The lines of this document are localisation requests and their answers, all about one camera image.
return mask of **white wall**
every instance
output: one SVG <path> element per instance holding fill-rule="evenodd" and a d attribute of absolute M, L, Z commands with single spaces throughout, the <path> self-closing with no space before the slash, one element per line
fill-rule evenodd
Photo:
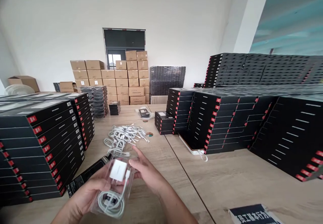
<path fill-rule="evenodd" d="M 72 81 L 70 60 L 106 62 L 102 28 L 146 29 L 150 66 L 186 66 L 204 82 L 219 53 L 231 0 L 3 0 L 0 23 L 22 74 L 40 90 Z"/>
<path fill-rule="evenodd" d="M 0 81 L 2 87 L 9 86 L 8 78 L 14 75 L 20 75 L 19 70 L 16 67 L 14 59 L 7 45 L 7 42 L 0 29 Z M 0 86 L 0 95 L 3 94 L 3 90 Z"/>

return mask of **bundle of white cables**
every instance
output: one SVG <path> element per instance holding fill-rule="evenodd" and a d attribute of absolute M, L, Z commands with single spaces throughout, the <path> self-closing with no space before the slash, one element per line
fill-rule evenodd
<path fill-rule="evenodd" d="M 118 127 L 113 125 L 108 136 L 109 138 L 104 139 L 104 144 L 110 147 L 108 154 L 114 151 L 117 156 L 130 156 L 130 153 L 123 152 L 123 149 L 127 143 L 136 145 L 139 140 L 135 137 L 143 138 L 149 143 L 144 129 L 141 126 L 135 127 L 134 124 Z"/>

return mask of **stack of plastic crates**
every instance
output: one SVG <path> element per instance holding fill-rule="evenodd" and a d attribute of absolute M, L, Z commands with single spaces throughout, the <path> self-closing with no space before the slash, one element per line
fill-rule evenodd
<path fill-rule="evenodd" d="M 168 95 L 169 88 L 182 88 L 186 67 L 150 67 L 149 93 L 153 96 Z"/>
<path fill-rule="evenodd" d="M 103 118 L 109 113 L 108 91 L 106 86 L 81 87 L 83 93 L 88 93 L 93 116 Z"/>

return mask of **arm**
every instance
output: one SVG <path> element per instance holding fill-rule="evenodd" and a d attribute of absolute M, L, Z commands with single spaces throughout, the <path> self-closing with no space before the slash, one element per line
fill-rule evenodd
<path fill-rule="evenodd" d="M 135 174 L 135 178 L 142 178 L 152 192 L 159 197 L 167 223 L 197 224 L 197 220 L 189 212 L 167 180 L 137 147 L 133 146 L 133 149 L 139 157 L 139 160 L 131 159 L 129 161 L 129 164 L 139 171 Z"/>

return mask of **clear plastic bag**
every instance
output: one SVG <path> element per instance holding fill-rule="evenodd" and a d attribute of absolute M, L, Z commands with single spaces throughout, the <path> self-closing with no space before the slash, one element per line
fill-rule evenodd
<path fill-rule="evenodd" d="M 105 214 L 116 219 L 123 216 L 135 174 L 135 169 L 129 165 L 129 159 L 112 155 L 110 162 L 105 166 L 105 179 L 110 183 L 111 189 L 98 190 L 91 203 L 92 213 Z"/>

